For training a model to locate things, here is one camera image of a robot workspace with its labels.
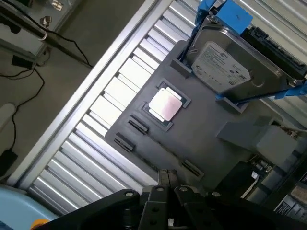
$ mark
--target light blue object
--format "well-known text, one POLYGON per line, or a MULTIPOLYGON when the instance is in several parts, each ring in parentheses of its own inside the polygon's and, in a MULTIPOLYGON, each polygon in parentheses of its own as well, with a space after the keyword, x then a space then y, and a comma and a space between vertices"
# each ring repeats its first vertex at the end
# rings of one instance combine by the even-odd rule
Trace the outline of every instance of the light blue object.
POLYGON ((228 0, 223 4, 216 17, 239 35, 243 33, 253 20, 253 16, 232 0, 228 0))
POLYGON ((217 0, 203 0, 197 8, 197 15, 195 24, 198 25, 207 17, 208 11, 215 4, 217 0))
POLYGON ((57 217, 30 197, 0 187, 0 221, 13 230, 29 230, 37 219, 57 217))
MULTIPOLYGON (((261 99, 261 98, 267 98, 267 97, 274 97, 274 99, 282 99, 284 97, 287 96, 302 96, 302 95, 306 95, 307 94, 307 81, 305 82, 304 85, 300 85, 300 86, 296 86, 294 88, 288 89, 288 90, 282 90, 279 92, 274 92, 274 93, 269 93, 269 94, 264 94, 264 95, 260 95, 257 97, 250 97, 250 98, 246 98, 244 100, 241 101, 234 101, 233 103, 235 104, 242 104, 242 103, 246 103, 246 102, 250 102, 256 99, 261 99)), ((222 99, 224 98, 223 95, 220 94, 216 94, 215 95, 216 99, 222 99)))

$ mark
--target orange object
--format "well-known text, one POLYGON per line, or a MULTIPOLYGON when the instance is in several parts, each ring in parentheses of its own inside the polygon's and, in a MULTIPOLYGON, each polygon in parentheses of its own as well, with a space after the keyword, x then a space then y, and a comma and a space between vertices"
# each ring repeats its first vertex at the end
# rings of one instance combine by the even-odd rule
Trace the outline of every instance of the orange object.
POLYGON ((35 228, 40 227, 40 226, 42 226, 42 225, 44 225, 44 224, 46 224, 48 222, 49 222, 48 219, 37 219, 36 221, 33 222, 33 224, 31 225, 30 229, 31 230, 35 229, 35 228))

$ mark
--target floor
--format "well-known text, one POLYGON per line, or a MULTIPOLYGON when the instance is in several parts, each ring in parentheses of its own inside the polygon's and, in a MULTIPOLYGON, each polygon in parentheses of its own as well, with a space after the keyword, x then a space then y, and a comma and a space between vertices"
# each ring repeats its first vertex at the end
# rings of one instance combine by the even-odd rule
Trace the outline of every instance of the floor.
MULTIPOLYGON (((142 3, 143 0, 83 1, 61 33, 76 40, 90 63, 95 64, 142 3)), ((67 47, 74 49, 71 44, 67 44, 67 47)), ((11 55, 0 51, 0 73, 12 75, 23 70, 12 67, 10 61, 11 55)), ((15 116, 17 140, 13 151, 19 157, 7 175, 27 155, 90 71, 55 49, 48 63, 37 69, 46 84, 40 95, 22 106, 15 116)), ((35 74, 19 81, 0 79, 0 107, 7 102, 22 103, 34 95, 40 85, 41 80, 35 74)), ((0 153, 9 148, 12 141, 13 126, 9 123, 0 133, 0 153)))

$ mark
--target black mount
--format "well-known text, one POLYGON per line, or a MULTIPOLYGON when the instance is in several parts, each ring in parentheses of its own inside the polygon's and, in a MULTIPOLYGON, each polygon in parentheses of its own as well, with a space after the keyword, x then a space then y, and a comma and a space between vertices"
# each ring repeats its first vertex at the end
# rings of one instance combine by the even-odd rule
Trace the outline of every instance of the black mount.
POLYGON ((306 230, 307 225, 240 198, 201 196, 178 185, 175 170, 161 170, 159 185, 142 195, 124 189, 38 229, 65 230, 306 230))

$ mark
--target hard drive label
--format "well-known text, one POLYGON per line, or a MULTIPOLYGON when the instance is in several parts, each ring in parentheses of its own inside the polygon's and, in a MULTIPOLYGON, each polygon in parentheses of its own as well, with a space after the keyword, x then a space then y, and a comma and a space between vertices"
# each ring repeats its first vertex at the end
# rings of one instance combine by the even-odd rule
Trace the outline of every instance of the hard drive label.
POLYGON ((250 80, 248 70, 214 42, 207 42, 192 65, 194 74, 217 93, 250 80))

